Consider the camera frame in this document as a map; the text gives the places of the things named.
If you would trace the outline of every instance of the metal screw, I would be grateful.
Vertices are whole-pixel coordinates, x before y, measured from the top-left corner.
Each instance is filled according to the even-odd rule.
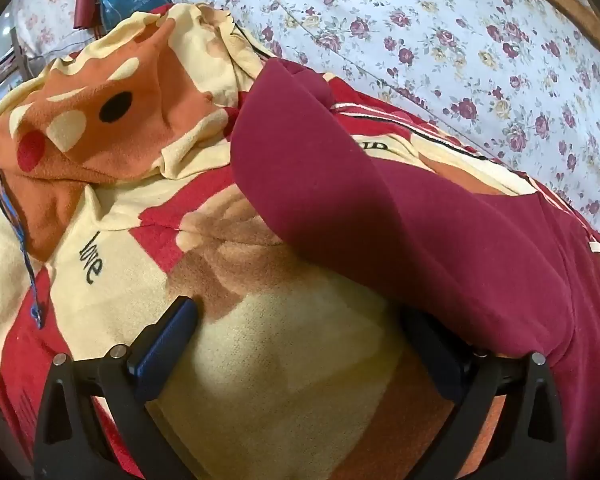
[[[60,366],[61,364],[64,364],[65,361],[66,361],[66,354],[56,354],[56,356],[54,357],[54,364],[56,366]]]
[[[126,354],[126,345],[115,345],[110,351],[109,355],[114,359],[120,359]]]
[[[546,362],[546,358],[540,352],[533,352],[531,354],[531,360],[538,366],[542,366]]]

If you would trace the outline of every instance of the pink roses pattern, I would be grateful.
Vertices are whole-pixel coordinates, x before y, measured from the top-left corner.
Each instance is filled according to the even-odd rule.
[[[545,0],[206,1],[275,54],[526,171],[600,231],[600,52]]]
[[[93,31],[74,30],[75,0],[13,0],[18,41],[38,72],[56,57],[82,50]]]

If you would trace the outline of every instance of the red cheek print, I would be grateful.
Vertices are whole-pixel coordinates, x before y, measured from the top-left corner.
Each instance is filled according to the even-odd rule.
[[[18,144],[18,166],[22,171],[33,170],[45,153],[45,136],[40,130],[27,132]]]

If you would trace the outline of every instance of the blue cord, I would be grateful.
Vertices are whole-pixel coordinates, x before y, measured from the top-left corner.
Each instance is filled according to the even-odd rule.
[[[9,199],[9,195],[7,195],[7,190],[4,187],[4,183],[2,182],[2,176],[0,175],[0,210],[5,218],[11,224],[13,231],[16,233],[16,237],[20,242],[20,251],[24,257],[24,266],[27,268],[27,272],[29,273],[29,279],[31,281],[31,291],[33,293],[33,305],[31,306],[31,317],[36,321],[36,325],[38,328],[43,327],[43,319],[42,312],[40,311],[40,306],[38,304],[38,289],[36,288],[36,276],[33,272],[33,267],[31,266],[31,260],[29,259],[29,253],[27,253],[26,247],[26,234],[24,231],[24,227],[22,222],[20,221],[20,217],[16,212],[11,200]]]

